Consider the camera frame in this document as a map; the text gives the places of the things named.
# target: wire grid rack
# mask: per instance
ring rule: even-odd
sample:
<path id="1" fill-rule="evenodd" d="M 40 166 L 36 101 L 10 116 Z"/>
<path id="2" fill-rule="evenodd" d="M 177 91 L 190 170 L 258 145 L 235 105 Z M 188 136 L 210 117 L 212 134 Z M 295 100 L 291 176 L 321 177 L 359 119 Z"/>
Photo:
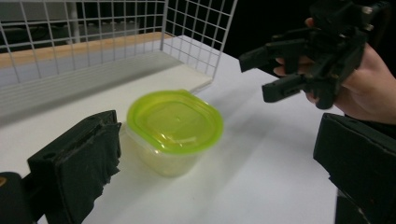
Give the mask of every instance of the wire grid rack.
<path id="1" fill-rule="evenodd" d="M 0 0 L 1 122 L 180 63 L 213 80 L 236 2 Z"/>
<path id="2" fill-rule="evenodd" d="M 157 50 L 214 76 L 235 5 L 228 0 L 2 0 L 0 87 Z"/>

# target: wooden edge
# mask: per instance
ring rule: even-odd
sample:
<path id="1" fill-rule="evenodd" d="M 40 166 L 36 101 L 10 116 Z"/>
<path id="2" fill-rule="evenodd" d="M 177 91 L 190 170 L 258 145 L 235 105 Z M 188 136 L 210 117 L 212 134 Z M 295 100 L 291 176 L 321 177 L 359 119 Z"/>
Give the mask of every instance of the wooden edge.
<path id="1" fill-rule="evenodd" d="M 164 38 L 171 38 L 172 36 L 165 34 Z M 47 61 L 56 58 L 70 57 L 71 55 L 79 55 L 83 53 L 96 52 L 104 49 L 118 49 L 127 46 L 142 44 L 146 42 L 161 40 L 162 33 L 154 32 L 142 35 L 128 35 L 123 37 L 94 40 L 89 42 L 62 45 L 57 47 L 48 47 L 35 50 L 21 50 L 9 53 L 0 54 L 0 68 L 12 67 L 27 63 L 34 63 L 35 61 Z"/>

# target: black mechanical part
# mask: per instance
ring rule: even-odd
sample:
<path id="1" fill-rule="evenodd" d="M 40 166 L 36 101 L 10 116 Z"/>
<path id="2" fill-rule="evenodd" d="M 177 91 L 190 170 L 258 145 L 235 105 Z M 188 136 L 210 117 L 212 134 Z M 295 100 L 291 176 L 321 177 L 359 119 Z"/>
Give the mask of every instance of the black mechanical part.
<path id="1" fill-rule="evenodd" d="M 30 157 L 24 179 L 0 173 L 0 223 L 81 223 L 119 171 L 119 130 L 114 110 L 89 116 Z"/>
<path id="2" fill-rule="evenodd" d="M 388 2 L 378 2 L 369 7 L 353 4 L 351 0 L 319 0 L 310 8 L 315 28 L 287 31 L 274 35 L 272 42 L 244 53 L 239 57 L 241 71 L 259 68 L 269 60 L 285 60 L 286 79 L 275 81 L 274 85 L 263 85 L 262 95 L 267 103 L 276 102 L 300 91 L 312 92 L 318 98 L 317 108 L 332 107 L 342 82 L 361 65 L 365 44 L 369 37 L 377 43 L 387 25 L 390 14 Z M 376 35 L 370 35 L 370 23 L 376 15 Z M 303 78 L 288 78 L 298 74 L 301 56 L 314 61 Z"/>
<path id="3" fill-rule="evenodd" d="M 392 224 L 396 223 L 396 140 L 375 127 L 376 123 L 325 113 L 314 159 L 364 219 Z M 339 215 L 338 220 L 345 219 Z"/>

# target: white tabletop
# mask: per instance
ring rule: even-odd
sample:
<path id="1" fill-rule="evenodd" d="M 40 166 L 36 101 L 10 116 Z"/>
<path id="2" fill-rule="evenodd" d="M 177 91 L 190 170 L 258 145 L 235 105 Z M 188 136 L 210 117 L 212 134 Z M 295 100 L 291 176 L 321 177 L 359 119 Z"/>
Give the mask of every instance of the white tabletop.
<path id="1" fill-rule="evenodd" d="M 261 85 L 273 80 L 257 69 L 242 74 L 238 61 L 222 54 L 214 81 L 196 94 L 219 110 L 224 134 L 181 177 L 152 172 L 121 130 L 120 172 L 83 223 L 333 224 L 336 187 L 313 160 L 324 111 L 302 93 L 265 103 Z M 125 122 L 125 102 L 151 90 L 142 87 L 136 95 L 125 95 L 128 85 L 0 126 L 0 171 L 27 175 L 27 158 L 96 112 L 117 109 L 119 121 Z M 122 99 L 98 103 L 115 95 Z M 341 114 L 335 108 L 326 112 Z M 42 218 L 39 223 L 47 222 Z"/>

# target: white wire mesh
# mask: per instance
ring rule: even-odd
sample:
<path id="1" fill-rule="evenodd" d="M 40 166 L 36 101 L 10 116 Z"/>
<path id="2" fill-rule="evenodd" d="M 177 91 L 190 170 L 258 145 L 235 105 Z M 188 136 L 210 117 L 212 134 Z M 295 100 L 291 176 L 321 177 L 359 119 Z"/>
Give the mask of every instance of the white wire mesh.
<path id="1" fill-rule="evenodd" d="M 163 51 L 214 76 L 234 0 L 0 0 L 0 88 Z"/>

